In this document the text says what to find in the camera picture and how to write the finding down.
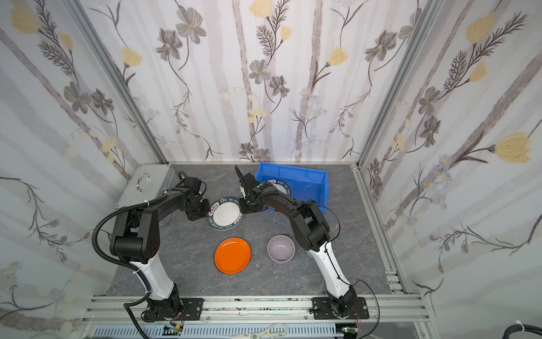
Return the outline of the blue plastic bin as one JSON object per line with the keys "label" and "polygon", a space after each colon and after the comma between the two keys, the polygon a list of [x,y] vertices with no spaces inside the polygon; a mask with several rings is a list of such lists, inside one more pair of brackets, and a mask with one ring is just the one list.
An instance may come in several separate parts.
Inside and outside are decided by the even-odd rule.
{"label": "blue plastic bin", "polygon": [[312,199],[320,206],[320,210],[325,212],[330,195],[326,171],[262,162],[258,166],[255,178],[259,182],[281,179],[291,186],[291,197],[303,201]]}

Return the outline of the green rimmed white plate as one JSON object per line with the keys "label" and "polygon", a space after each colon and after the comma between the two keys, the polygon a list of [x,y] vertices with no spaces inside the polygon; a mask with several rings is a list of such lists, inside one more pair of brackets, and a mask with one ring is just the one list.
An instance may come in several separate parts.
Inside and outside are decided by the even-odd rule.
{"label": "green rimmed white plate", "polygon": [[283,181],[281,179],[268,179],[268,182],[270,184],[272,184],[280,192],[282,192],[282,193],[284,193],[284,194],[286,194],[288,196],[292,195],[292,188],[285,181]]}

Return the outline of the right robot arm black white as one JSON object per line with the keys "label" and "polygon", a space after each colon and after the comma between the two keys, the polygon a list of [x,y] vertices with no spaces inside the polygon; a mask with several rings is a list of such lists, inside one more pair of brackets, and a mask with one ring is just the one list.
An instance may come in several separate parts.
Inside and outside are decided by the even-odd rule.
{"label": "right robot arm black white", "polygon": [[349,315],[357,301],[357,293],[343,274],[332,247],[330,226],[312,199],[302,201],[282,193],[269,182],[259,182],[250,172],[234,167],[243,196],[239,199],[241,212],[260,213],[273,208],[286,216],[298,244],[311,253],[324,278],[332,313],[338,318]]}

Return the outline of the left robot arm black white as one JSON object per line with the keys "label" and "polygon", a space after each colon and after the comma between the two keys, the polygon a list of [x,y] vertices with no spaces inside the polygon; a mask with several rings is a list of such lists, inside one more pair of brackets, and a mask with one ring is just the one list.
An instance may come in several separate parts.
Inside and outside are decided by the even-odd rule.
{"label": "left robot arm black white", "polygon": [[180,174],[180,182],[151,203],[121,209],[116,217],[110,242],[110,253],[123,263],[135,267],[135,274],[148,294],[148,306],[141,315],[145,322],[172,320],[184,310],[179,288],[167,275],[159,259],[162,219],[175,211],[186,213],[190,221],[202,219],[210,211],[203,197],[206,184],[196,177]]}

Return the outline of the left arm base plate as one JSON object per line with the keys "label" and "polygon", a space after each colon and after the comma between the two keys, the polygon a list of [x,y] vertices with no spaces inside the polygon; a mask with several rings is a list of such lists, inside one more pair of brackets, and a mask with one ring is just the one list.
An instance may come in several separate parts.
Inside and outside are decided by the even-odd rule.
{"label": "left arm base plate", "polygon": [[199,321],[203,309],[202,298],[173,300],[148,300],[148,307],[142,312],[141,319],[155,321]]}

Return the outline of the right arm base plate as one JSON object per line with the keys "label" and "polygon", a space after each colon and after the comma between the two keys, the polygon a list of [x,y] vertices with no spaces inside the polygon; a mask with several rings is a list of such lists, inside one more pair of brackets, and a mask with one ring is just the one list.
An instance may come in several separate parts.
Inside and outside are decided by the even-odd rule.
{"label": "right arm base plate", "polygon": [[333,312],[331,301],[328,297],[313,297],[311,299],[311,303],[312,307],[310,309],[310,313],[313,315],[315,320],[367,320],[370,318],[366,300],[362,297],[358,297],[354,302],[354,305],[343,316],[337,316],[336,313]]}

